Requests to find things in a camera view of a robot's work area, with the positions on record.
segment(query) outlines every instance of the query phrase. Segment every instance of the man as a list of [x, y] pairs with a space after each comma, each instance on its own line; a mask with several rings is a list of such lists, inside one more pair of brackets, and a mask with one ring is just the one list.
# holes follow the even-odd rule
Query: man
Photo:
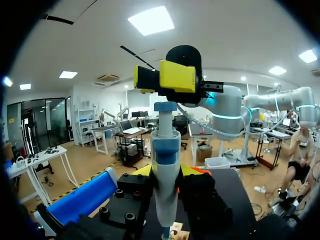
[[[279, 196], [271, 200], [268, 205], [272, 207], [278, 203], [283, 202], [287, 198], [286, 189], [289, 183], [294, 180], [299, 180], [304, 183], [310, 171], [310, 163], [314, 156], [315, 141], [308, 128], [301, 127], [300, 130], [296, 131], [291, 138], [289, 157], [291, 157], [286, 175], [281, 185], [281, 191]], [[304, 188], [298, 201], [301, 201], [304, 196], [310, 191], [313, 182], [312, 174], [309, 174], [307, 179], [307, 186]]]

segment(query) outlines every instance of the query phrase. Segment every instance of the laptop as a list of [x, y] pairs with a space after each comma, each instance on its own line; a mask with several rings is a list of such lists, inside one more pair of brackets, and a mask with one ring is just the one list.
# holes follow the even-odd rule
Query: laptop
[[132, 127], [131, 122], [129, 120], [121, 121], [120, 127], [124, 134], [136, 134], [137, 132], [141, 131], [139, 127]]

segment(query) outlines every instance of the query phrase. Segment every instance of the ceiling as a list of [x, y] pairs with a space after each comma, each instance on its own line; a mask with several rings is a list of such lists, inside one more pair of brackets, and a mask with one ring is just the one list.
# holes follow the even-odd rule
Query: ceiling
[[[22, 46], [9, 77], [9, 95], [66, 92], [75, 84], [93, 85], [102, 74], [120, 76], [116, 88], [132, 86], [135, 65], [143, 63], [120, 48], [139, 55], [155, 68], [161, 58], [178, 45], [192, 45], [202, 55], [203, 74], [209, 81], [246, 83], [293, 89], [317, 83], [309, 64], [298, 55], [316, 47], [315, 42], [273, 0], [62, 0], [49, 15], [74, 22], [42, 19]], [[127, 18], [165, 6], [174, 29], [143, 36]], [[281, 66], [279, 77], [268, 70]], [[60, 79], [62, 71], [78, 72], [73, 79]], [[21, 91], [19, 84], [31, 83]]]

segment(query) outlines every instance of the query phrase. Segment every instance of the wooden floor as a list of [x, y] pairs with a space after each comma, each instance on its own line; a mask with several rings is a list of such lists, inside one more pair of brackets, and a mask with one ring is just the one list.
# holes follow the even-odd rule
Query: wooden floor
[[[150, 141], [149, 136], [145, 136], [145, 142], [147, 145], [148, 151], [150, 150]], [[182, 140], [183, 142], [187, 142], [187, 149], [181, 150], [181, 163], [191, 166], [192, 165], [192, 152], [190, 146], [190, 140]], [[243, 138], [238, 138], [232, 142], [225, 142], [224, 149], [227, 150], [231, 149], [241, 149], [244, 144]], [[218, 156], [219, 152], [219, 141], [214, 139], [211, 141], [211, 145], [213, 146], [212, 149], [212, 156]], [[75, 178], [78, 183], [82, 183], [86, 179], [90, 178], [95, 173], [107, 168], [108, 166], [112, 165], [112, 168], [115, 170], [118, 176], [123, 173], [132, 173], [135, 171], [134, 168], [128, 168], [121, 164], [120, 161], [113, 155], [114, 150], [114, 143], [111, 138], [107, 139], [107, 148], [109, 151], [109, 155], [105, 155], [102, 153], [96, 152], [95, 147], [82, 147], [76, 146], [73, 142], [68, 142], [62, 145], [64, 148], [67, 149], [67, 156], [75, 175]], [[248, 148], [253, 156], [256, 155], [258, 144], [253, 142], [251, 139], [249, 140]], [[249, 196], [251, 203], [259, 204], [262, 207], [262, 212], [256, 216], [257, 219], [265, 212], [268, 211], [267, 205], [267, 198], [273, 198], [277, 194], [276, 189], [279, 188], [283, 177], [286, 173], [287, 166], [288, 166], [288, 145], [284, 144], [279, 156], [279, 165], [274, 170], [270, 171], [267, 167], [259, 164], [257, 167], [252, 169], [252, 167], [241, 167], [240, 169], [240, 178], [243, 183], [243, 186]], [[275, 150], [271, 153], [264, 153], [264, 158], [272, 163], [274, 159]], [[141, 159], [135, 166], [143, 168], [147, 164], [150, 163], [150, 159], [144, 157]], [[48, 169], [45, 169], [39, 173], [40, 179], [44, 182], [44, 176], [48, 176], [49, 181], [52, 182], [54, 185], [49, 187], [48, 185], [44, 184], [44, 188], [48, 192], [50, 198], [53, 200], [60, 196], [61, 194], [69, 191], [70, 189], [74, 188], [74, 185], [69, 182], [67, 175], [64, 171], [62, 162], [59, 157], [50, 160], [50, 164], [53, 168], [54, 174], [51, 175]], [[203, 165], [202, 162], [197, 162], [197, 165]], [[265, 187], [267, 193], [270, 194], [262, 194], [257, 191], [254, 191], [254, 187]], [[295, 181], [293, 183], [293, 188], [298, 189], [300, 187], [300, 183]], [[27, 195], [31, 194], [34, 191], [31, 182], [28, 178], [28, 175], [25, 173], [21, 176], [20, 185], [19, 185], [19, 198], [26, 197]], [[40, 198], [37, 196], [27, 202], [24, 203], [26, 208], [29, 211], [32, 211], [36, 208], [36, 206], [41, 203]], [[256, 213], [259, 213], [260, 210], [258, 208], [254, 208]]]

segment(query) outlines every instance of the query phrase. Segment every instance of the blue foam roller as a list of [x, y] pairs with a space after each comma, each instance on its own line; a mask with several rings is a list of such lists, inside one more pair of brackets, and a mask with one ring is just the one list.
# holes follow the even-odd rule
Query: blue foam roller
[[107, 171], [50, 205], [47, 210], [63, 225], [76, 223], [79, 215], [88, 216], [116, 191]]

